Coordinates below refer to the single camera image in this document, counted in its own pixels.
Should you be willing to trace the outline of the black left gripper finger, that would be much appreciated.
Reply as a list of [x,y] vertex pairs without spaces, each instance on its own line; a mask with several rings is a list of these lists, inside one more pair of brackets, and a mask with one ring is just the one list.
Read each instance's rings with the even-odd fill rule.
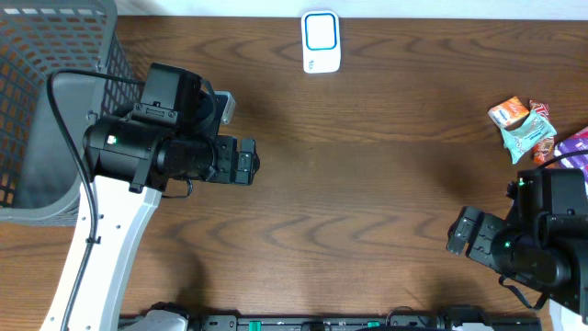
[[254,176],[258,171],[257,168],[243,168],[236,171],[236,183],[238,185],[250,186],[254,182]]
[[242,139],[240,144],[240,154],[250,159],[255,159],[256,153],[256,141],[254,139]]

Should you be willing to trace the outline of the teal snack wrapper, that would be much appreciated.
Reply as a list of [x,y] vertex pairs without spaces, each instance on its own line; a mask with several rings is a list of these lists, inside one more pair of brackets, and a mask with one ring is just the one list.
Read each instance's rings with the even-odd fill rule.
[[531,111],[520,127],[510,131],[501,129],[501,134],[503,147],[509,151],[515,165],[526,152],[542,140],[554,137],[557,131],[546,118]]

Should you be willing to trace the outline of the orange Top chocolate bar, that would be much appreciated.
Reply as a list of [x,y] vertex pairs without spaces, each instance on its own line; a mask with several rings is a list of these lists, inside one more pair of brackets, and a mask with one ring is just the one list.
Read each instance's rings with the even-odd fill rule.
[[[534,99],[530,99],[529,105],[531,109],[535,111],[536,114],[538,114],[538,116],[543,118],[547,123],[550,123],[549,105],[547,103],[542,103]],[[553,155],[554,145],[554,135],[551,135],[539,141],[532,149],[533,161],[538,165],[541,165],[548,161],[549,158]]]

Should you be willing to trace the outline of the small orange snack packet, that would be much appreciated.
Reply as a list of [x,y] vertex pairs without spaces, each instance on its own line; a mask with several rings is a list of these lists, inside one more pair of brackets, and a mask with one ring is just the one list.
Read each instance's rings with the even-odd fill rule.
[[524,119],[530,111],[518,97],[511,97],[501,104],[489,109],[488,116],[500,129],[506,129]]

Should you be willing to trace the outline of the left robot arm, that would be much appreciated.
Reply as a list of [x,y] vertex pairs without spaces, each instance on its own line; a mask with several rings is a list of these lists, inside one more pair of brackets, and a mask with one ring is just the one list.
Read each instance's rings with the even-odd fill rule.
[[185,69],[153,64],[138,102],[85,131],[70,152],[79,213],[46,330],[115,330],[144,230],[172,180],[249,186],[260,166],[252,139],[219,132],[235,100]]

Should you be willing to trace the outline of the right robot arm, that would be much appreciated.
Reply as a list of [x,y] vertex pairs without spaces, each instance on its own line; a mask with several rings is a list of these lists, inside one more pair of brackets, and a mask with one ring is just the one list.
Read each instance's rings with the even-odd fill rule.
[[507,189],[505,218],[471,206],[448,230],[447,251],[499,274],[500,284],[523,305],[515,286],[540,292],[533,309],[552,300],[587,317],[587,196],[579,169],[518,172]]

